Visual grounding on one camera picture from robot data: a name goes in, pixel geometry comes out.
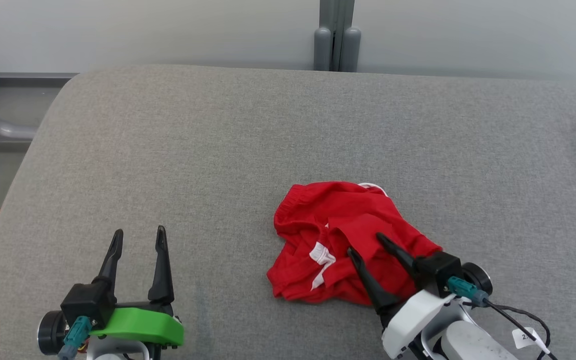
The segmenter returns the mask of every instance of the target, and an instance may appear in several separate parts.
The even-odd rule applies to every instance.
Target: white wall
[[[358,71],[576,78],[576,0],[356,0]]]
[[[314,0],[0,0],[0,73],[120,64],[313,68]]]

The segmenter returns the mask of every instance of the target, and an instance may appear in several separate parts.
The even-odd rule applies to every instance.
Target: floor
[[[0,79],[0,119],[39,126],[64,84],[63,79]],[[25,155],[0,146],[0,207]]]

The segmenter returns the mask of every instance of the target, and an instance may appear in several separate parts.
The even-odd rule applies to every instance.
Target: gray fabric surface
[[[44,358],[39,320],[117,228],[116,296],[144,300],[159,224],[186,329],[164,359],[386,359],[372,309],[275,299],[265,275],[277,205],[327,180],[384,187],[576,359],[576,85],[161,65],[78,75],[48,110],[0,214],[0,359]]]

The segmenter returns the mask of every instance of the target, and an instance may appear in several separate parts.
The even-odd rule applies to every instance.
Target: green mounting bracket
[[[90,332],[91,337],[104,335],[167,347],[184,344],[184,326],[174,317],[137,307],[115,309],[105,328]]]

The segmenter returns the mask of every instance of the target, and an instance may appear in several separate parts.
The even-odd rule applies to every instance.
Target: label tag
[[[528,330],[528,332],[531,333],[533,335],[533,337],[535,337],[535,339],[537,339],[538,342],[542,340],[539,337],[539,335],[537,335],[537,331],[535,331],[534,328],[526,327],[526,330]],[[515,330],[512,331],[512,338],[514,339],[514,346],[516,346],[517,349],[521,349],[521,348],[524,348],[527,346],[537,345],[533,340],[531,340],[530,337],[528,337],[528,335],[526,335],[519,328],[515,328]]]

